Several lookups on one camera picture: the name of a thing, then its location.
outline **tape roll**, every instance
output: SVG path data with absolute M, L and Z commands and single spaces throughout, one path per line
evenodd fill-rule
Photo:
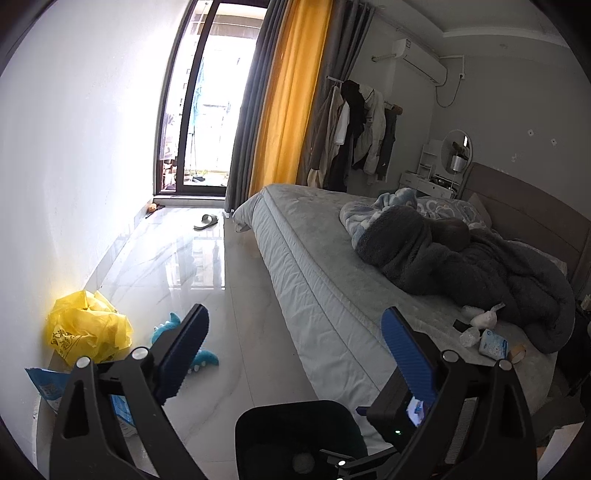
M 527 349 L 525 348 L 525 345 L 520 343 L 519 345 L 509 350 L 507 360 L 509 360 L 509 362 L 511 362 L 513 365 L 518 364 L 525 358 L 526 353 Z

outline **blue gripper pad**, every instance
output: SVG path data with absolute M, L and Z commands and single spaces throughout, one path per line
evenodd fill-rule
M 404 381 L 413 395 L 429 407 L 435 403 L 435 369 L 417 341 L 413 330 L 396 307 L 382 315 L 382 336 L 396 360 Z

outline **gray blanket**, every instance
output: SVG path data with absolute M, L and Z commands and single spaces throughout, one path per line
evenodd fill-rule
M 521 327 L 540 352 L 562 348 L 574 326 L 574 297 L 562 273 L 487 229 L 470 235 L 469 246 L 453 252 L 431 240 L 415 209 L 391 206 L 367 227 L 355 251 L 410 294 L 443 294 L 459 306 L 485 310 L 503 302 L 499 319 Z

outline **yellow curtain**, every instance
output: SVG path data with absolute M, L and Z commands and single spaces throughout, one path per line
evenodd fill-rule
M 286 13 L 256 139 L 252 196 L 271 183 L 295 183 L 332 0 L 292 0 Z

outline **gray curtain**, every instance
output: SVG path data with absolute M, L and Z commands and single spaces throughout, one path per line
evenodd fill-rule
M 251 70 L 246 81 L 244 98 L 238 118 L 230 175 L 226 189 L 225 210 L 236 210 L 248 199 L 256 136 L 262 106 L 269 82 L 273 53 L 277 46 L 281 22 L 290 0 L 271 0 L 256 41 Z
M 314 92 L 314 101 L 301 149 L 297 173 L 297 183 L 300 185 L 306 185 L 307 182 L 310 170 L 310 150 L 316 134 L 316 125 L 319 122 L 320 107 L 335 85 L 326 77 L 331 76 L 342 81 L 349 78 L 374 13 L 375 7 L 369 2 L 334 0 L 329 31 L 316 82 L 316 91 Z

